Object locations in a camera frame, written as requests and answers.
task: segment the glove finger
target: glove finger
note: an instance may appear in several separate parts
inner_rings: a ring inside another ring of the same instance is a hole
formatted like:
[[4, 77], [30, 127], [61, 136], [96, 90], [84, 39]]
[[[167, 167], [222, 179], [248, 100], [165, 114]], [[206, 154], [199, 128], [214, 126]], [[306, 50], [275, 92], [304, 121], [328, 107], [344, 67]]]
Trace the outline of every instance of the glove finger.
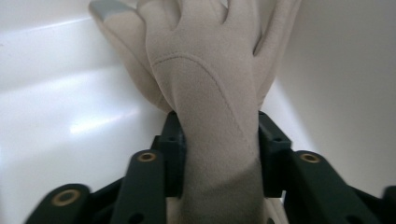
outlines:
[[286, 2], [286, 4], [285, 1], [276, 3], [266, 35], [262, 37], [254, 53], [254, 78], [259, 108], [262, 107], [263, 100], [275, 80], [276, 69], [289, 42], [301, 0]]
[[188, 25], [223, 23], [227, 12], [220, 0], [181, 0], [181, 8]]
[[171, 30], [176, 29], [181, 17], [179, 2], [177, 0], [164, 0], [163, 7]]
[[142, 19], [132, 8], [115, 1], [94, 1], [90, 3], [89, 9], [101, 32], [120, 55], [140, 92], [161, 110], [171, 111], [150, 71]]
[[258, 0], [228, 0], [228, 14], [224, 22], [249, 41], [253, 51], [261, 35]]
[[163, 0], [140, 0], [137, 11], [146, 22], [148, 36], [163, 36], [172, 30]]

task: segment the glove seam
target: glove seam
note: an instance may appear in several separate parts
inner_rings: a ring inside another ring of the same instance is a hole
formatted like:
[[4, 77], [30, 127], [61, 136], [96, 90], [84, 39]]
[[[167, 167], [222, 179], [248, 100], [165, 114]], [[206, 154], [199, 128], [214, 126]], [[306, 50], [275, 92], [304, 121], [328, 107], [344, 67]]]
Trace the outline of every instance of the glove seam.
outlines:
[[233, 123], [236, 126], [236, 129], [238, 130], [238, 132], [240, 132], [242, 134], [242, 137], [243, 137], [244, 141], [247, 143], [247, 146], [250, 149], [252, 149], [251, 144], [248, 142], [245, 133], [242, 131], [242, 128], [236, 119], [236, 115], [233, 111], [232, 106], [229, 103], [229, 100], [227, 99], [226, 94], [222, 90], [223, 88], [220, 86], [220, 84], [218, 82], [218, 76], [216, 75], [216, 72], [214, 72], [212, 69], [210, 69], [209, 65], [205, 65], [205, 61], [203, 61], [201, 58], [199, 58], [195, 55], [189, 54], [189, 53], [184, 53], [184, 52], [171, 52], [171, 53], [164, 54], [163, 56], [158, 57], [156, 60], [154, 60], [153, 68], [155, 68], [156, 66], [158, 66], [161, 63], [165, 63], [165, 62], [168, 62], [168, 61], [174, 60], [174, 59], [184, 59], [184, 60], [188, 60], [190, 62], [198, 64], [205, 71], [205, 73], [212, 79], [212, 81], [215, 83], [215, 85], [220, 93], [221, 98], [223, 99], [224, 103], [227, 106], [228, 111], [230, 112], [230, 114], [233, 118]]

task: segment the white wall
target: white wall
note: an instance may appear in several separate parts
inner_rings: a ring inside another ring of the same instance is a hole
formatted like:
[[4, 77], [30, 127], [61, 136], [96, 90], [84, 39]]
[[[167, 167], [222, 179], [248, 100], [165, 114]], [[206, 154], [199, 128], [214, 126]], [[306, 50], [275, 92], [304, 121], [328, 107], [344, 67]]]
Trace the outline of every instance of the white wall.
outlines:
[[350, 185], [396, 185], [396, 1], [304, 0], [279, 85]]

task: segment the glove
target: glove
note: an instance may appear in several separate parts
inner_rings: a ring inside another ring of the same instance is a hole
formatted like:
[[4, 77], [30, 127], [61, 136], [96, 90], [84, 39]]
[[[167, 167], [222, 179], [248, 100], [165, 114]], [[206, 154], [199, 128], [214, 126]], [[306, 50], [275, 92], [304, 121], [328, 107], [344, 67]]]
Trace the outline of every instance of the glove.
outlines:
[[182, 1], [177, 26], [161, 0], [138, 3], [153, 75], [187, 140], [180, 223], [263, 223], [258, 116], [299, 0], [276, 2], [262, 36], [254, 0]]
[[[154, 79], [146, 53], [146, 26], [134, 9], [126, 2], [100, 0], [89, 5], [92, 17], [100, 31], [107, 38], [116, 52], [136, 87], [143, 96], [164, 112], [172, 111], [164, 100], [163, 94]], [[180, 17], [176, 1], [167, 1], [166, 20], [169, 25], [175, 25]]]

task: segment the grey fingertip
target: grey fingertip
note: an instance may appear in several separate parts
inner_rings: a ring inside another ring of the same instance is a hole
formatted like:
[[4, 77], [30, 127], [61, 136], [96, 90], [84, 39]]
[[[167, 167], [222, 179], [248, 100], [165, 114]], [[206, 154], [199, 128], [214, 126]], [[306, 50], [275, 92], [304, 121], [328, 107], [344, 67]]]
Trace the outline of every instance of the grey fingertip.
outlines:
[[88, 8], [93, 16], [104, 21], [106, 18], [121, 13], [123, 11], [132, 10], [130, 7], [118, 1], [99, 0], [90, 2]]

